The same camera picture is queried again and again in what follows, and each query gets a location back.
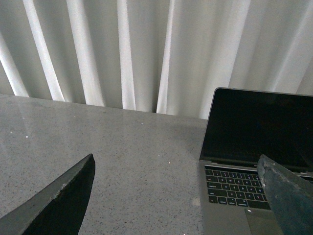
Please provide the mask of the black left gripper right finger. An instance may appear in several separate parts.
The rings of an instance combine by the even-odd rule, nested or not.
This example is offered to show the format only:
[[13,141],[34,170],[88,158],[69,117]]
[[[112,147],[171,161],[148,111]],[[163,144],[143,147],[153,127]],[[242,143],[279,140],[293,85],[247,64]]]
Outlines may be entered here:
[[261,155],[257,172],[283,234],[311,235],[313,185],[266,155]]

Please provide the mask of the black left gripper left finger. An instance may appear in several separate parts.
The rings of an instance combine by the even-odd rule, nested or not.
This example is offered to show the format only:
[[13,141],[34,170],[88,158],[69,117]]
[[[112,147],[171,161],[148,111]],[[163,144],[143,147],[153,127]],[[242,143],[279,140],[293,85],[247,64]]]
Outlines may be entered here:
[[0,219],[2,235],[76,235],[89,204],[95,160],[87,155]]

